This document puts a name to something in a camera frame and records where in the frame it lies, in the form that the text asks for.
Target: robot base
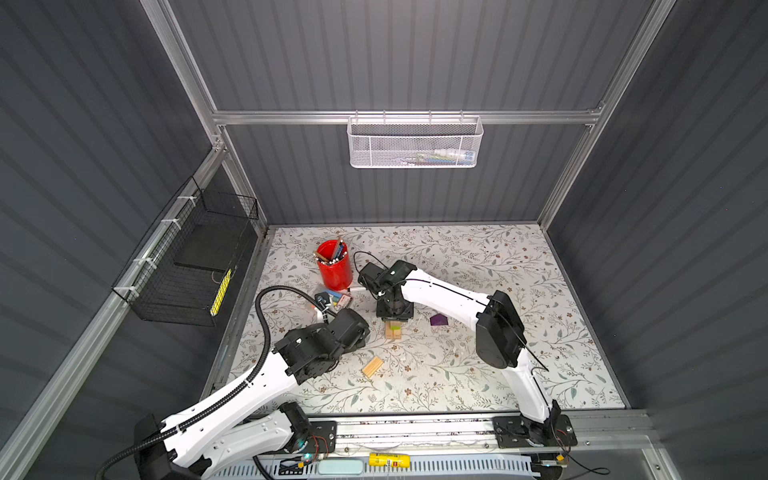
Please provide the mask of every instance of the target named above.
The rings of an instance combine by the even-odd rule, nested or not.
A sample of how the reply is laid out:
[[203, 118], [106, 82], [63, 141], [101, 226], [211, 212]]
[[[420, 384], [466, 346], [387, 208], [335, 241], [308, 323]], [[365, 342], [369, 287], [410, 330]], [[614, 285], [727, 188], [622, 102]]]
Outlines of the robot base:
[[[533, 446], [529, 443], [529, 440], [539, 445], [543, 444], [545, 447], [560, 446], [549, 431], [547, 431], [548, 435], [544, 435], [544, 438], [531, 439], [531, 432], [525, 426], [526, 422], [524, 422], [523, 417], [520, 415], [493, 417], [492, 421], [496, 442], [498, 442], [500, 449], [519, 449], [521, 447]], [[567, 415], [560, 415], [558, 417], [557, 422], [554, 424], [554, 430], [565, 432], [566, 435], [558, 432], [558, 438], [566, 447], [578, 444], [576, 433]]]
[[[306, 434], [306, 440], [295, 453], [312, 453], [317, 450], [318, 453], [333, 453], [336, 451], [336, 427], [338, 424], [333, 421], [328, 422], [310, 422], [310, 429]], [[264, 452], [259, 455], [280, 455], [283, 453], [293, 453], [291, 451], [277, 450], [275, 452]]]

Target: white wire basket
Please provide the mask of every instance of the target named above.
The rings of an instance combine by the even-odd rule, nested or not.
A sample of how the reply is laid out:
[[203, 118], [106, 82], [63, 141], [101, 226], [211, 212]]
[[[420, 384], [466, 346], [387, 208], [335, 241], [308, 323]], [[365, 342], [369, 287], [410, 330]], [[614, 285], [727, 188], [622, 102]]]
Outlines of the white wire basket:
[[354, 168], [472, 168], [482, 123], [464, 115], [350, 117], [349, 163]]

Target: table surface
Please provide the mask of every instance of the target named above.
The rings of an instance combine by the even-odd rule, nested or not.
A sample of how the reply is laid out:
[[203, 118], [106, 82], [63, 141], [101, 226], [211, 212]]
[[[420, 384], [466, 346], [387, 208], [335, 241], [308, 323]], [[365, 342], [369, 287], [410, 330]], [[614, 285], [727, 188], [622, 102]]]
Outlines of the table surface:
[[[525, 324], [528, 345], [549, 368], [537, 370], [563, 409], [616, 409], [618, 395], [594, 340], [538, 225], [422, 227], [284, 227], [276, 229], [258, 290], [286, 284], [308, 293], [321, 287], [313, 251], [341, 235], [350, 252], [370, 251], [390, 265], [403, 259], [433, 276], [477, 292], [506, 292]], [[358, 255], [359, 267], [372, 260]], [[311, 379], [262, 408], [297, 401], [307, 413], [445, 412], [516, 409], [499, 370], [474, 352], [474, 336], [449, 318], [430, 326], [435, 311], [417, 306], [402, 339], [387, 340], [367, 292], [351, 305], [371, 325], [365, 348], [345, 355], [332, 372]], [[263, 299], [273, 339], [316, 322], [309, 304], [290, 292]], [[230, 380], [259, 356], [263, 335], [249, 314]], [[378, 356], [384, 365], [368, 379], [362, 368]]]

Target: yellow glue stick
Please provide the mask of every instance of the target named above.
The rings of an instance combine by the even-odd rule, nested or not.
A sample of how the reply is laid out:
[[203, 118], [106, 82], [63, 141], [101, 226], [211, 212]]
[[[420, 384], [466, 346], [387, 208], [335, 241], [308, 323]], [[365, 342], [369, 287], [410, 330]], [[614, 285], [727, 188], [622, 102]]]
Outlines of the yellow glue stick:
[[372, 467], [410, 468], [411, 457], [408, 455], [392, 455], [389, 453], [372, 453], [368, 457], [368, 465]]

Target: small box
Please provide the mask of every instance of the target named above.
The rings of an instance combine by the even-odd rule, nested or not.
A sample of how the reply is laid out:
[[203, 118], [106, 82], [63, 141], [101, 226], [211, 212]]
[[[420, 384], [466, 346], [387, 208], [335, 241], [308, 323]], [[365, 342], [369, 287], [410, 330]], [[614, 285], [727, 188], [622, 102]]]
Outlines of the small box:
[[384, 337], [388, 340], [400, 340], [402, 338], [402, 322], [396, 320], [385, 321]]
[[339, 299], [339, 302], [336, 304], [336, 308], [341, 310], [342, 308], [348, 307], [350, 303], [352, 303], [352, 297], [345, 293], [341, 296], [341, 299]]

